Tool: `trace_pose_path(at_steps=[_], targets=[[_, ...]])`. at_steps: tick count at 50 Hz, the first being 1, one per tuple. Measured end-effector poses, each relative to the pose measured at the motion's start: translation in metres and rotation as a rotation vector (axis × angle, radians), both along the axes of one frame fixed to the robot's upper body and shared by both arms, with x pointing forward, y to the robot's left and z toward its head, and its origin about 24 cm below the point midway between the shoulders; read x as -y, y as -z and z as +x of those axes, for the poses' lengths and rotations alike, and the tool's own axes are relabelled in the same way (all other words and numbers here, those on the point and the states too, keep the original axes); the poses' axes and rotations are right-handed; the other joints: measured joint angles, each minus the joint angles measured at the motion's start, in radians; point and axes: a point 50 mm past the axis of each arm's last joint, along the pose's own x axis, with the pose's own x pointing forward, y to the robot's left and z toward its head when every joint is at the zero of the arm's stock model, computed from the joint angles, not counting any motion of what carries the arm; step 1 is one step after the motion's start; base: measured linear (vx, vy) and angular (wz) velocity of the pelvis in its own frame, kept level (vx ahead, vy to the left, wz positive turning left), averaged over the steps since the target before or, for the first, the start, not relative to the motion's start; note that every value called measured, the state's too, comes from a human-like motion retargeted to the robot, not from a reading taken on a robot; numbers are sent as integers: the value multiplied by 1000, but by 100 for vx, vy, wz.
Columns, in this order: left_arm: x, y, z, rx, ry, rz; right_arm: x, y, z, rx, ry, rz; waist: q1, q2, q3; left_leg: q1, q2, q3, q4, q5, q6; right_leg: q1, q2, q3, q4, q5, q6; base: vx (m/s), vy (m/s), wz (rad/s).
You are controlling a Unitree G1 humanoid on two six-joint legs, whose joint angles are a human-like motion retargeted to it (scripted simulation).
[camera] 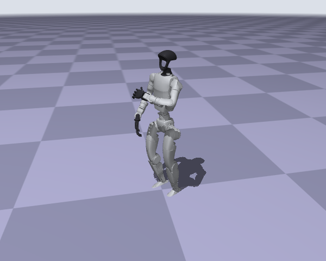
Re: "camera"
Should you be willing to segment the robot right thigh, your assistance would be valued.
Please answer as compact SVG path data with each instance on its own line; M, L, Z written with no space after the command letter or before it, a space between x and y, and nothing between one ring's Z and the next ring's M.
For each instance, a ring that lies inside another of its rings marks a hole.
M158 129L156 121L151 122L149 124L147 136L146 136L146 151L149 160L153 164L158 164L159 161L161 160L160 155L156 153L156 148L159 141L157 132L160 132L160 130Z

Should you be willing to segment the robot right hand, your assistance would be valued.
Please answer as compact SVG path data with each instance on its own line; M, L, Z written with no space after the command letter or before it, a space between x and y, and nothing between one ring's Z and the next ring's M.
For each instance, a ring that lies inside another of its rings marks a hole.
M139 133L139 121L140 121L140 114L136 114L136 118L134 119L135 120L135 129L136 129L136 133L138 136L142 136L140 133Z

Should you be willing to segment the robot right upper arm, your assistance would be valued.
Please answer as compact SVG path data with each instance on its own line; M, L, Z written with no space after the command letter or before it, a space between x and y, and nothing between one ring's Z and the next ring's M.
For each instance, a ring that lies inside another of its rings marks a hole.
M151 73L150 76L149 76L149 84L148 84L148 87L147 87L147 93L149 93L150 95L153 94L153 82L154 82L155 74L157 74L157 73Z

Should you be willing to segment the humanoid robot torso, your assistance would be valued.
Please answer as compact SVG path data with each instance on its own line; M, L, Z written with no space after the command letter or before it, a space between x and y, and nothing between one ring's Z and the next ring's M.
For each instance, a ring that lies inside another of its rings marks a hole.
M173 74L170 74L170 73L166 73L167 75L170 75L170 76L162 76L161 74L163 73L163 71L162 72L161 71L162 70L160 70L160 72L155 74L155 76L154 76L153 96L158 97L158 98L171 99L170 98L170 92L171 92L170 83L174 78L177 80L178 80L178 78L177 78L177 76L174 76ZM165 133L168 130L169 125L174 126L174 121L170 117L170 114L168 113L169 111L173 111L173 110L167 110L165 108L165 105L162 108L158 107L157 105L154 105L154 108L156 110L160 111L160 112L158 112L159 118L157 118L157 120L156 120L158 129L161 132Z

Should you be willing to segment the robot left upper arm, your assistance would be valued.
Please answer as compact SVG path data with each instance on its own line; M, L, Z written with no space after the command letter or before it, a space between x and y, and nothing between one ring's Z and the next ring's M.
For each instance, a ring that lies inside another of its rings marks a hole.
M183 88L183 85L177 79L174 78L170 83L170 87L171 87L170 98L173 100L173 104L169 106L166 105L165 108L167 110L173 110L173 108L175 107L178 100L179 93Z

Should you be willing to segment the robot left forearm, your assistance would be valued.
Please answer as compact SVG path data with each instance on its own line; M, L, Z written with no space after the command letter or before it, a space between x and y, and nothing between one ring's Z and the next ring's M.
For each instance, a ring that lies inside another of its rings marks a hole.
M164 105L172 105L173 104L173 100L172 99L167 99L167 98L158 98L155 97L153 95L149 95L147 93L145 93L143 95L144 99L146 99L150 104L154 104L157 105L158 107L163 107Z

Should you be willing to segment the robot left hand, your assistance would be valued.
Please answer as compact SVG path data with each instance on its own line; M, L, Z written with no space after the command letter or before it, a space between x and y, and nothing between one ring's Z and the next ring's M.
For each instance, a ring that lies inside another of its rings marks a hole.
M135 98L141 98L142 100L147 101L146 99L142 98L143 95L144 95L146 92L143 91L142 87L140 87L140 88L141 88L141 90L136 89L137 91L134 91L134 94L133 94L132 98L133 98L133 99L135 99ZM147 94L149 94L149 93L147 93ZM150 94L149 94L149 95L150 95Z

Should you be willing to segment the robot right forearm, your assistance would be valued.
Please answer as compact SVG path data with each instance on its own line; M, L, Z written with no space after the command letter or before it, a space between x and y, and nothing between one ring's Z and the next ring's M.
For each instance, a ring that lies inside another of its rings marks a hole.
M148 106L147 101L141 100L140 106L137 109L137 113L136 114L140 114L140 118L141 115L144 113L146 106ZM135 114L135 118L136 118L136 114Z

